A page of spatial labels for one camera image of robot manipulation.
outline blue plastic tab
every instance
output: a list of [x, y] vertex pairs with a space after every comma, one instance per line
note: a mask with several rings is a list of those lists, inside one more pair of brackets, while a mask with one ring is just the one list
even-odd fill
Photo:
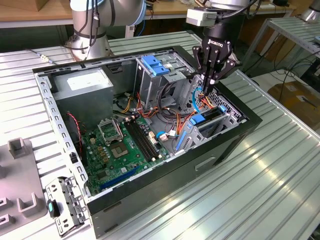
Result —
[[156, 59], [155, 56], [149, 55], [149, 56], [142, 56], [141, 60], [143, 64], [152, 72], [155, 76], [160, 76], [163, 74], [167, 74], [170, 72], [169, 69], [165, 68], [161, 61]]
[[182, 141], [184, 140], [185, 136], [186, 136], [187, 132], [184, 131], [181, 138], [180, 138], [180, 141], [178, 142], [178, 145], [175, 147], [175, 150], [178, 151], [178, 149], [180, 148], [180, 145], [182, 144]]
[[191, 122], [192, 125], [196, 125], [197, 124], [197, 122], [195, 120], [193, 120], [192, 118], [190, 119], [190, 122]]
[[219, 108], [223, 113], [227, 112], [227, 108], [225, 106], [220, 105]]
[[50, 202], [50, 203], [49, 203], [49, 211], [52, 212], [53, 209], [54, 209], [54, 208], [53, 208], [53, 206], [52, 206], [52, 203]]
[[193, 125], [196, 125], [198, 123], [201, 123], [203, 122], [204, 120], [206, 120], [201, 114], [197, 114], [197, 115], [194, 115], [193, 117], [190, 118], [190, 122], [193, 124]]

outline chip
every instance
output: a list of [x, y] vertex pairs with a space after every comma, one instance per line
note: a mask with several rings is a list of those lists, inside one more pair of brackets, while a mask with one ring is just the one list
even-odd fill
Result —
[[103, 178], [105, 178], [106, 176], [107, 176], [107, 174], [106, 174], [105, 171], [99, 172], [99, 173], [97, 174], [97, 177], [98, 177], [99, 179], [103, 179]]
[[123, 142], [117, 142], [110, 146], [113, 156], [117, 159], [128, 154], [128, 149]]

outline wooden table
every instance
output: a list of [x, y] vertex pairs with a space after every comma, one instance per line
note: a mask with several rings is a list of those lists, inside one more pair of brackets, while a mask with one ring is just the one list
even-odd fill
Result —
[[[152, 19], [177, 19], [185, 18], [189, 8], [193, 5], [182, 4], [179, 0], [158, 1], [153, 6]], [[280, 7], [259, 9], [257, 14], [283, 14], [290, 16], [295, 7]], [[145, 19], [151, 19], [151, 11], [146, 11]], [[19, 8], [13, 8], [0, 5], [0, 28], [19, 28], [19, 27], [37, 27], [52, 25], [73, 24], [72, 10], [69, 0], [49, 0], [44, 7], [38, 11], [28, 11]]]

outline blue pcie slot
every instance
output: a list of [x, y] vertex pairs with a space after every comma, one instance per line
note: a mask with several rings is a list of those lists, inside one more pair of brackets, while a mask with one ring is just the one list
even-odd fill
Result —
[[108, 188], [108, 187], [110, 187], [112, 185], [115, 185], [115, 184], [121, 182], [122, 180], [124, 180], [126, 178], [129, 178], [129, 177], [133, 176], [136, 173], [136, 171], [138, 170], [138, 168], [140, 168], [140, 166], [136, 166], [134, 169], [126, 172], [125, 174], [123, 174], [121, 176], [118, 176], [115, 179], [112, 179], [110, 181], [107, 181], [104, 184], [101, 184], [100, 185], [100, 190], [106, 189], [106, 188]]

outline robotic arm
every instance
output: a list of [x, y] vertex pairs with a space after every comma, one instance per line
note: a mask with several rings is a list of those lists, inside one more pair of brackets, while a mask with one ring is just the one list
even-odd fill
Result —
[[76, 60], [110, 55], [106, 27], [137, 25], [145, 17], [145, 0], [71, 0], [74, 36], [69, 48]]
[[[201, 46], [193, 47], [205, 97], [222, 77], [239, 65], [234, 51], [247, 11], [262, 0], [195, 0], [186, 22], [204, 27]], [[145, 0], [71, 0], [74, 36], [73, 57], [86, 60], [106, 57], [110, 47], [106, 27], [139, 24], [146, 13]]]
[[204, 27], [201, 46], [194, 46], [192, 51], [203, 79], [205, 97], [214, 84], [240, 64], [233, 51], [246, 16], [243, 12], [249, 11], [257, 0], [195, 2], [199, 7], [188, 10], [186, 22]]

